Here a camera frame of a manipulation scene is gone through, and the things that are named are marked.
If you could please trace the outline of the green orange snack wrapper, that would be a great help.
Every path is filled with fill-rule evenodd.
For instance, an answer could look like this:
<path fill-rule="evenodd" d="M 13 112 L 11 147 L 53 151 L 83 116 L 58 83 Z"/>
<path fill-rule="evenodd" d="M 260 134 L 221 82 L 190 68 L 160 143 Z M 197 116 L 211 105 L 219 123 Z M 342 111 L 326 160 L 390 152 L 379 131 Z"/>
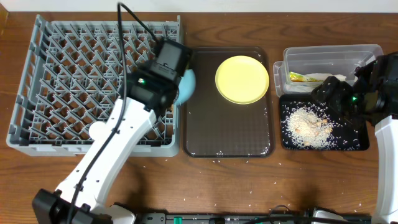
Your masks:
<path fill-rule="evenodd" d="M 323 77 L 320 73 L 310 73 L 302 75 L 296 72 L 289 72 L 289 78 L 292 82 L 322 82 Z"/>

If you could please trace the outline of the yellow plate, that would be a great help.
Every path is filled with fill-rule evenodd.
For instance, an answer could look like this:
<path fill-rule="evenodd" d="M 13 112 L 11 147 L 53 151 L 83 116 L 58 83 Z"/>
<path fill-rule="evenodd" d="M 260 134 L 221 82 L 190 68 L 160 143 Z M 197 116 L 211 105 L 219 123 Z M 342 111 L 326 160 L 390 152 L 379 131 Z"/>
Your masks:
<path fill-rule="evenodd" d="M 215 84 L 220 95 L 239 105 L 259 101 L 269 89 L 270 78 L 255 58 L 237 55 L 227 58 L 216 70 Z"/>

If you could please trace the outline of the light blue bowl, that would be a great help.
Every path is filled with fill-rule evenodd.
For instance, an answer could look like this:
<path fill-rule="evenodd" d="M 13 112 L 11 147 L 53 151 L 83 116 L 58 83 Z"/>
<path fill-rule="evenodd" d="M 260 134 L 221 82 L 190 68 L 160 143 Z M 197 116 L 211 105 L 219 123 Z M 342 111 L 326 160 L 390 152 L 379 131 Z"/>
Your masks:
<path fill-rule="evenodd" d="M 192 69 L 188 69 L 183 74 L 181 81 L 179 83 L 178 97 L 176 97 L 175 104 L 183 105 L 185 102 L 187 102 L 193 95 L 195 87 L 196 87 L 195 73 Z"/>

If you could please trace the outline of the white cup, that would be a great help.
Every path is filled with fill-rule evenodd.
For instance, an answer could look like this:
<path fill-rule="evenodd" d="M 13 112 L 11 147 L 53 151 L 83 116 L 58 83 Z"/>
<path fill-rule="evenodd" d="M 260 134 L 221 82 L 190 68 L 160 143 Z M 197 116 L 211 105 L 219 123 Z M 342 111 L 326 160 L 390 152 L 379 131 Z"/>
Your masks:
<path fill-rule="evenodd" d="M 103 121 L 96 121 L 89 127 L 90 138 L 94 141 L 104 140 L 108 137 L 106 123 Z"/>

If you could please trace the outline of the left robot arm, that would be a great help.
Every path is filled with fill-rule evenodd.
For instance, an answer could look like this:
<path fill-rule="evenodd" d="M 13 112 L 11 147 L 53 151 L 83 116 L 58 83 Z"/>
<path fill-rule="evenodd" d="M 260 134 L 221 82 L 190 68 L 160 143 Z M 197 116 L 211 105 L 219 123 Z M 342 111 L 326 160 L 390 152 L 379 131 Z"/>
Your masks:
<path fill-rule="evenodd" d="M 179 94 L 193 50 L 169 39 L 155 47 L 155 59 L 125 75 L 122 97 L 107 122 L 91 125 L 94 142 L 54 192 L 40 189 L 32 201 L 39 223 L 134 223 L 130 210 L 105 202 L 139 140 Z"/>

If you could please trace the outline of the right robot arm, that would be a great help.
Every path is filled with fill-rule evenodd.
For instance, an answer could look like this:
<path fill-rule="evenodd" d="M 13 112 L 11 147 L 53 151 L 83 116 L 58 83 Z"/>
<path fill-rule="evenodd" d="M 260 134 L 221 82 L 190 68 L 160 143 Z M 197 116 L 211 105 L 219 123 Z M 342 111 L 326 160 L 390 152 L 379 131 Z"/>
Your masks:
<path fill-rule="evenodd" d="M 374 126 L 379 154 L 376 210 L 373 223 L 397 223 L 397 52 L 358 67 L 354 85 L 328 77 L 311 92 L 344 119 Z"/>

